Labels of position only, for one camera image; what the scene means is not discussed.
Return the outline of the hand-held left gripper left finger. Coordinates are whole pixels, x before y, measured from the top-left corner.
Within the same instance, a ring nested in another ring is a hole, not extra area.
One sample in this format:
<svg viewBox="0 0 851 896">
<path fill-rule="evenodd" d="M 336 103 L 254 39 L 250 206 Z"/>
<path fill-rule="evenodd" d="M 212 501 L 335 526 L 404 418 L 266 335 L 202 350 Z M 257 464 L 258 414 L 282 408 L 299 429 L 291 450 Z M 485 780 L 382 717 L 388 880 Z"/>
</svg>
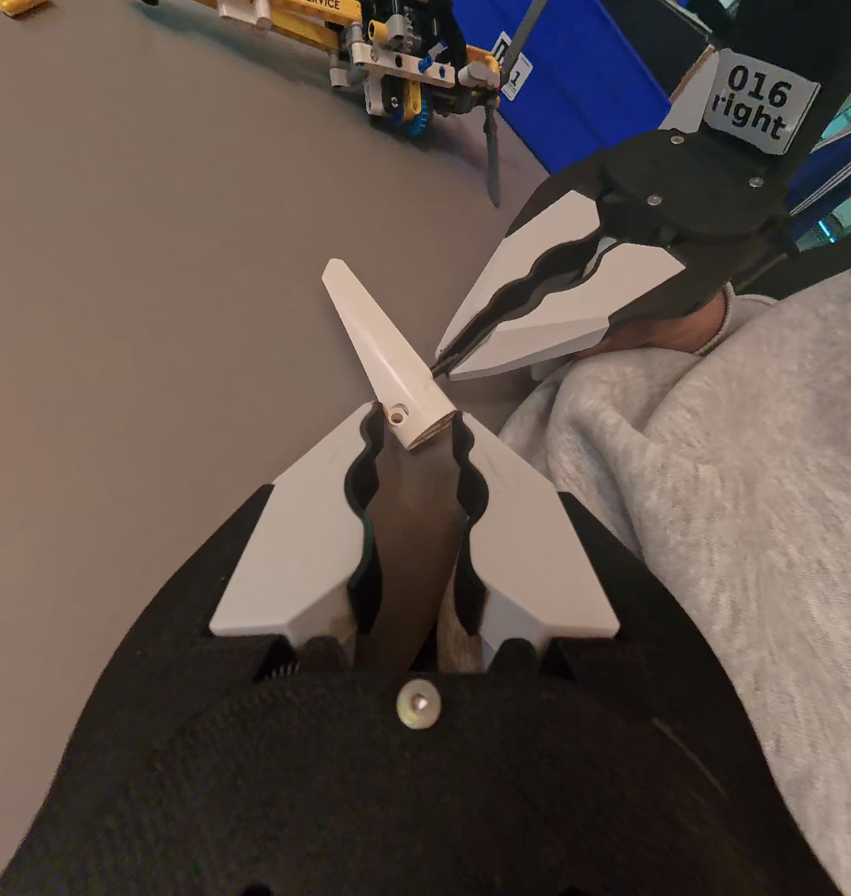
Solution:
<svg viewBox="0 0 851 896">
<path fill-rule="evenodd" d="M 384 436 L 381 405 L 364 404 L 273 481 L 210 619 L 212 634 L 281 635 L 294 649 L 330 636 L 355 651 L 382 596 L 368 507 Z"/>
</svg>

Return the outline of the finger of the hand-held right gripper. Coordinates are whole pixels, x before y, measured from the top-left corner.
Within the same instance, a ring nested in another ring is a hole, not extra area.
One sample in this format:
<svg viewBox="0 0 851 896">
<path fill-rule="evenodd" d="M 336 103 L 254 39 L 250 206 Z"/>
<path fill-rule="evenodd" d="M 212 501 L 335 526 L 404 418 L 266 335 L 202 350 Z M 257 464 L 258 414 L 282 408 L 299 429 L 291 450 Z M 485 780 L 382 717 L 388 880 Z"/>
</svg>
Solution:
<svg viewBox="0 0 851 896">
<path fill-rule="evenodd" d="M 598 198 L 601 163 L 550 175 L 526 201 L 457 309 L 436 360 L 464 360 L 502 324 L 528 315 L 549 287 L 583 277 L 605 237 Z"/>
<path fill-rule="evenodd" d="M 589 275 L 571 286 L 540 287 L 526 313 L 492 326 L 474 346 L 456 350 L 448 378 L 497 375 L 596 345 L 612 315 L 648 294 L 684 265 L 666 249 L 617 243 L 598 252 Z"/>
</svg>

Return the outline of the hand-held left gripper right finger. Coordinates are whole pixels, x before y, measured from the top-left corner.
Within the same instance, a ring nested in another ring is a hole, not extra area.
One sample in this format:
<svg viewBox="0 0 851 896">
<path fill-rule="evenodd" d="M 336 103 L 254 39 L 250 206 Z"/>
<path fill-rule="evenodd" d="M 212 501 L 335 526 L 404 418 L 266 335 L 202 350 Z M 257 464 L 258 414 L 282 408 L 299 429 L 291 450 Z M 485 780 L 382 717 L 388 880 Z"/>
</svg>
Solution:
<svg viewBox="0 0 851 896">
<path fill-rule="evenodd" d="M 611 639 L 620 623 L 551 482 L 471 414 L 452 421 L 465 515 L 453 579 L 457 620 L 482 651 L 510 639 Z"/>
</svg>

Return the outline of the white lego blade piece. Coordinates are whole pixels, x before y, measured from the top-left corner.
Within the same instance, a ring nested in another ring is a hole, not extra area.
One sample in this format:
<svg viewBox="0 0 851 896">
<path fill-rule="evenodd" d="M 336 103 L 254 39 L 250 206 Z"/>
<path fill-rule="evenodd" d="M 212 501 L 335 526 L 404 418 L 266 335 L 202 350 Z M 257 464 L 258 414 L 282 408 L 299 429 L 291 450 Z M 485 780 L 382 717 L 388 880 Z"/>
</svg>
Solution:
<svg viewBox="0 0 851 896">
<path fill-rule="evenodd" d="M 330 259 L 322 282 L 390 430 L 404 449 L 418 449 L 451 422 L 456 407 L 344 261 Z"/>
</svg>

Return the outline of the person's right forearm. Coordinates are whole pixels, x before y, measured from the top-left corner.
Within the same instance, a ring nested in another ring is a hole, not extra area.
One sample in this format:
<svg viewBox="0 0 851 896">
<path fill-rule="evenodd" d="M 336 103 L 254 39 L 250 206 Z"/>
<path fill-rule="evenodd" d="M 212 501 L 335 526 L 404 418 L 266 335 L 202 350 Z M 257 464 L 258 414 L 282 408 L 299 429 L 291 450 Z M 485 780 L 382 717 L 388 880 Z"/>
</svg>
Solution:
<svg viewBox="0 0 851 896">
<path fill-rule="evenodd" d="M 689 613 L 851 894 L 851 273 L 727 298 L 700 353 L 571 362 L 500 439 Z"/>
</svg>

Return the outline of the yellow lego vehicle model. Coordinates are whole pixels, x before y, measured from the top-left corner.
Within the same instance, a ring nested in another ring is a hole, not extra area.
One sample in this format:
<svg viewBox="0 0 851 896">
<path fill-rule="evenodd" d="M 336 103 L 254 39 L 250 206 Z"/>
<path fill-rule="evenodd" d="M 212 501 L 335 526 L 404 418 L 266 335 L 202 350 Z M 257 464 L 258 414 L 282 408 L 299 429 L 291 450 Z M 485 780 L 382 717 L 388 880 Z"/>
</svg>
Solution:
<svg viewBox="0 0 851 896">
<path fill-rule="evenodd" d="M 504 50 L 467 43 L 452 2 L 200 1 L 252 32 L 272 32 L 322 53 L 333 91 L 361 90 L 371 123 L 418 140 L 431 119 L 483 109 L 487 171 L 500 206 L 497 118 L 503 90 L 546 2 L 532 2 Z"/>
</svg>

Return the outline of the person's right hand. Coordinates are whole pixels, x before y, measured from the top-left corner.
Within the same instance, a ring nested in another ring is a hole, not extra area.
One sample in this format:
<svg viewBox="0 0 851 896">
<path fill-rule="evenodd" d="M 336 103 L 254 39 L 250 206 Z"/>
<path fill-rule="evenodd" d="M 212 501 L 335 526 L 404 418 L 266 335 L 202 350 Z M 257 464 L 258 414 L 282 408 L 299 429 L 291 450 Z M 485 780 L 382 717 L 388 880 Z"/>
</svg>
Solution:
<svg viewBox="0 0 851 896">
<path fill-rule="evenodd" d="M 610 330 L 603 340 L 606 351 L 635 349 L 696 353 L 712 342 L 729 313 L 728 286 L 690 314 L 671 319 L 635 319 Z"/>
</svg>

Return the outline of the blue plastic bin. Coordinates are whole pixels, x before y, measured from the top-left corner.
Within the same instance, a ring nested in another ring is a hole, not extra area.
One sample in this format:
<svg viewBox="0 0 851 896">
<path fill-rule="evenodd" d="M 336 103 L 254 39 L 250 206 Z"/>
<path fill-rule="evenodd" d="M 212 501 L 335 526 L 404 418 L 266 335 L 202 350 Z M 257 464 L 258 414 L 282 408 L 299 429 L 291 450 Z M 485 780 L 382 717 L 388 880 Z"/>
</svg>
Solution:
<svg viewBox="0 0 851 896">
<path fill-rule="evenodd" d="M 657 129 L 671 102 L 600 2 L 550 1 L 499 113 L 549 174 Z"/>
</svg>

